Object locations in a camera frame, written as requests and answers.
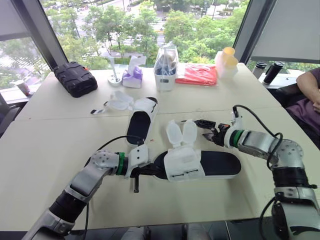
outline red cloth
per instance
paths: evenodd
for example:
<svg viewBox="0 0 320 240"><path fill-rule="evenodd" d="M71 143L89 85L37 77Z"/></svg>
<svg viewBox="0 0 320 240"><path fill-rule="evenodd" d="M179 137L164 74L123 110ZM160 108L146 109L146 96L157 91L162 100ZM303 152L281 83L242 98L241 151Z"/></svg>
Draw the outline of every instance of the red cloth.
<svg viewBox="0 0 320 240"><path fill-rule="evenodd" d="M179 84L213 86L217 84L216 66L207 64L185 64L184 77L175 79Z"/></svg>

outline shoe insole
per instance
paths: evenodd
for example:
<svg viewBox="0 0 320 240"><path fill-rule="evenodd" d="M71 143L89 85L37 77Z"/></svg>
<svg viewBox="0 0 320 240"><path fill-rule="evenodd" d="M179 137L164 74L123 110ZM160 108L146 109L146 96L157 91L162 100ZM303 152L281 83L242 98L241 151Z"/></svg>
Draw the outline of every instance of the shoe insole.
<svg viewBox="0 0 320 240"><path fill-rule="evenodd" d="M159 170L159 173L155 176L160 179L168 179L164 164L164 157L167 152L161 153L153 163ZM234 176L241 170L239 159L228 152L201 151L200 163L206 176Z"/></svg>
<svg viewBox="0 0 320 240"><path fill-rule="evenodd" d="M137 136L145 140L148 135L150 123L150 117L145 111L136 111L133 113L130 119L128 131L126 134ZM126 140L130 144L134 145L137 145L139 141L135 137L127 137Z"/></svg>

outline person's hand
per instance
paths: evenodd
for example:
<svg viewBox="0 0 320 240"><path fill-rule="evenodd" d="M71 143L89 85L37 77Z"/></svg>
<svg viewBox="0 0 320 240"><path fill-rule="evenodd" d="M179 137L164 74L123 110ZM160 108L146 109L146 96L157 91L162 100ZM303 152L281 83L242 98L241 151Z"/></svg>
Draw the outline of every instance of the person's hand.
<svg viewBox="0 0 320 240"><path fill-rule="evenodd" d="M320 104L317 103L317 102L315 102L315 103L313 104L313 110L314 110L315 112L317 112L318 114L320 114Z"/></svg>
<svg viewBox="0 0 320 240"><path fill-rule="evenodd" d="M316 101L313 103L313 110L320 114L320 89L319 89L319 95Z"/></svg>

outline black cable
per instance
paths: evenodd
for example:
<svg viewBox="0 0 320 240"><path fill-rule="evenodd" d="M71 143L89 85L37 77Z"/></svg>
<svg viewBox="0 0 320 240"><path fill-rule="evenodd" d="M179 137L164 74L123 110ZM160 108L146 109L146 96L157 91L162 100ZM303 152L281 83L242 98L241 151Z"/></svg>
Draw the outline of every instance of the black cable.
<svg viewBox="0 0 320 240"><path fill-rule="evenodd" d="M238 117L238 116L239 116L238 111L237 111L237 108L238 108L238 107L239 107L239 108L243 108L243 109L247 110L249 113L251 113L251 114L255 117L255 119L262 125L262 127L263 127L272 137L276 137L276 135L273 134L272 131L269 130L269 128L267 128L267 126L260 120L260 118L259 118L250 108L248 108L248 107L246 107L246 106L239 105L239 104L234 105L234 106L232 107L232 109L233 109L233 112L234 112L234 114L235 114L235 117Z"/></svg>
<svg viewBox="0 0 320 240"><path fill-rule="evenodd" d="M141 141L141 142L138 142L138 146L140 146L141 144L143 144L144 141L145 141L142 137L134 136L134 135L118 136L118 137L115 137L115 138L111 139L110 141L106 142L105 144L103 144L101 147L99 147L99 148L97 149L97 151L103 149L105 146L107 146L108 144L112 143L113 141L118 140L118 139L122 139L122 138L136 138L136 139L138 139L138 140ZM85 163L84 166L87 166L87 165L88 165L88 163L90 162L90 159L91 159L91 157L89 157L89 159L86 161L86 163ZM84 226L84 233L83 233L83 236L82 236L82 240L85 240L85 238L86 238L86 236L87 236L88 222L89 222L89 203L86 205L85 226Z"/></svg>
<svg viewBox="0 0 320 240"><path fill-rule="evenodd" d="M234 105L232 107L233 109L233 112L234 112L234 115L235 117L239 117L239 114L238 114L238 111L237 111L237 107L239 108L243 108L245 110L247 110L249 113L251 113L255 119L262 125L262 127L274 138L277 138L277 136L280 136L279 138L279 141L277 142L277 144L274 146L273 150L271 151L269 157L267 158L266 160L266 166L269 170L271 170L271 167L270 167L270 161L271 161L271 158L273 157L273 155L275 154L275 152L277 151L277 149L279 148L280 144L282 143L282 140L284 138L283 134L281 132L277 132L276 134L274 134L272 131L269 130L269 128L267 128L267 126L261 121L261 119L248 107L246 106L243 106L243 105L240 105L240 104L237 104L237 105Z"/></svg>
<svg viewBox="0 0 320 240"><path fill-rule="evenodd" d="M134 136L134 135L118 136L118 137L115 137L115 138L111 139L110 141L106 142L105 144L103 144L101 147L99 147L99 148L97 149L97 151L103 149L105 146L107 146L108 144L112 143L113 141L118 140L118 139L122 139L122 138L136 138L136 139L139 139L141 142L138 142L138 146L140 146L141 144L143 144L144 141L145 141L145 140L144 140L142 137L140 137L140 136ZM86 161L86 163L85 163L84 166L87 166L89 162L90 162L90 157L89 157L89 159Z"/></svg>
<svg viewBox="0 0 320 240"><path fill-rule="evenodd" d="M271 158L272 156L275 154L275 152L278 150L280 144L282 143L282 140L284 138L283 134L281 132L277 132L274 137L280 135L280 138L279 138L279 141L277 142L277 144L274 146L272 152L270 153L269 157L267 158L266 160L266 166L269 170L271 170L271 167L270 167L270 161L271 161Z"/></svg>
<svg viewBox="0 0 320 240"><path fill-rule="evenodd" d="M259 233L262 237L263 240L267 240L265 235L264 235L264 230L262 228L262 220L264 218L264 215L267 211L267 209L269 208L269 206L272 204L272 202L275 202L276 201L276 197L274 196L273 198L271 198L271 200L264 206L262 212L261 212L261 215L259 217Z"/></svg>
<svg viewBox="0 0 320 240"><path fill-rule="evenodd" d="M84 226L84 233L82 236L82 240L86 239L87 231L88 231L88 222L89 222L89 203L86 205L85 226Z"/></svg>

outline black case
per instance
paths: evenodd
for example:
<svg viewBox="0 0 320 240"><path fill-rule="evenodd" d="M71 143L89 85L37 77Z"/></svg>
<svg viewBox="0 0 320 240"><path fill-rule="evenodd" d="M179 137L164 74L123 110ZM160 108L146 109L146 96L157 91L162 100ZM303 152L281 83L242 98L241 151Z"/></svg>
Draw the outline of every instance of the black case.
<svg viewBox="0 0 320 240"><path fill-rule="evenodd" d="M76 61L71 61L53 69L55 77L74 98L96 90L97 81L92 74Z"/></svg>

